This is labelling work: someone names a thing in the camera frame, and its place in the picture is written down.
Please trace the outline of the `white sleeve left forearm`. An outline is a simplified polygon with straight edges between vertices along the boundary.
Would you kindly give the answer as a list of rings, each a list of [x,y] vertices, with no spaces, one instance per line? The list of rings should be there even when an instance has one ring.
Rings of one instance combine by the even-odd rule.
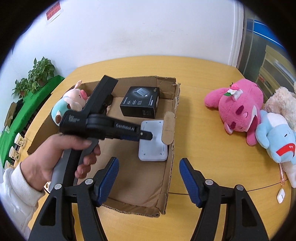
[[[4,171],[1,182],[1,203],[9,219],[25,240],[28,240],[31,233],[28,224],[39,207],[38,201],[44,195],[44,190],[37,191],[27,183],[20,166]]]

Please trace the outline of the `person's left hand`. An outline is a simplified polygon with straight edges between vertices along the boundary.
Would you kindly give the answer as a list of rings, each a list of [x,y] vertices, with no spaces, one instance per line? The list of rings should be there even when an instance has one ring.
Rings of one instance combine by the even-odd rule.
[[[83,150],[92,142],[71,135],[55,134],[47,138],[30,156],[21,162],[21,171],[26,182],[35,190],[42,191],[51,181],[53,169],[67,149]]]

